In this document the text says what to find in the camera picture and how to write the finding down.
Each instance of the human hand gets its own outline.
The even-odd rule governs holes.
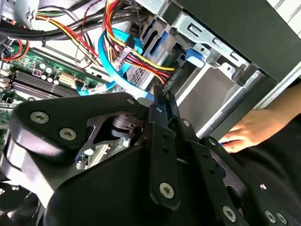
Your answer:
[[[250,111],[236,126],[220,139],[229,153],[255,146],[280,131],[290,119],[280,112],[264,109]]]

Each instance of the ram slot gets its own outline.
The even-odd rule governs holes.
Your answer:
[[[11,88],[14,91],[20,91],[23,93],[26,93],[28,95],[38,97],[40,99],[53,99],[53,98],[58,98],[58,96],[54,96],[51,94],[48,94],[46,92],[40,91],[38,89],[26,86],[24,84],[18,83],[18,82],[13,82]]]
[[[44,93],[48,93],[57,97],[77,97],[78,93],[71,90],[70,88],[65,88],[63,86],[57,86],[48,81],[36,78],[32,75],[16,71],[13,77],[13,82],[21,83],[27,87],[33,89],[38,89]]]

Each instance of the finger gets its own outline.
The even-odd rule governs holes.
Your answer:
[[[234,140],[222,145],[222,147],[225,148],[228,153],[236,153],[249,147],[249,145],[244,140]]]
[[[241,132],[242,132],[242,130],[240,130],[240,129],[230,131],[219,140],[219,143],[230,142],[233,140],[244,140],[245,136],[242,135]]]
[[[239,130],[239,129],[242,129],[243,127],[244,127],[244,124],[242,123],[242,121],[240,121],[232,129],[230,129],[230,131]]]

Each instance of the capacitor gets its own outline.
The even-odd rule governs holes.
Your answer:
[[[46,72],[47,72],[48,74],[51,74],[51,73],[52,73],[52,68],[51,68],[51,67],[46,68]]]
[[[47,78],[47,81],[53,82],[53,79],[55,78],[54,74],[50,74]]]
[[[56,76],[55,79],[53,80],[53,83],[54,83],[55,85],[60,84],[59,79],[60,79],[60,76]]]
[[[39,64],[39,67],[40,69],[44,70],[47,66],[47,63],[45,61],[42,61],[40,64]]]
[[[46,73],[46,72],[44,72],[44,73],[41,75],[41,79],[42,79],[42,80],[46,80],[48,76],[49,76],[49,74]]]

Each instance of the silver screw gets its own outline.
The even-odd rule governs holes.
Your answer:
[[[287,220],[281,213],[277,212],[277,217],[281,220],[282,223],[287,225]]]
[[[235,213],[233,212],[233,210],[229,206],[223,206],[222,211],[223,211],[225,217],[229,221],[231,221],[232,223],[234,223],[236,221]]]
[[[189,122],[187,122],[186,120],[184,120],[183,123],[185,126],[188,126],[188,127],[190,126]]]
[[[261,184],[261,185],[260,185],[260,188],[261,188],[262,190],[266,190],[266,189],[267,189],[267,187],[265,186],[265,184]]]
[[[60,130],[60,137],[64,140],[74,140],[76,136],[76,132],[73,129],[63,128]]]
[[[160,184],[160,192],[167,199],[172,199],[174,197],[174,189],[168,183],[163,182]]]
[[[158,108],[158,107],[157,107],[156,109],[157,109],[157,111],[160,112],[160,113],[163,112],[161,108]]]
[[[14,52],[14,49],[11,48],[10,46],[7,47],[7,50],[8,50],[10,53]]]
[[[33,112],[30,119],[36,123],[44,124],[49,121],[49,116],[44,112]]]
[[[132,104],[132,105],[134,105],[134,104],[135,104],[135,101],[134,101],[134,100],[132,100],[132,99],[127,99],[127,101],[128,101],[130,104]]]
[[[270,220],[270,222],[276,223],[276,218],[274,217],[274,215],[270,211],[266,210],[265,215]]]
[[[215,144],[215,141],[214,141],[212,138],[209,138],[209,142],[210,142],[212,145],[214,145],[214,146],[216,145],[216,144]]]

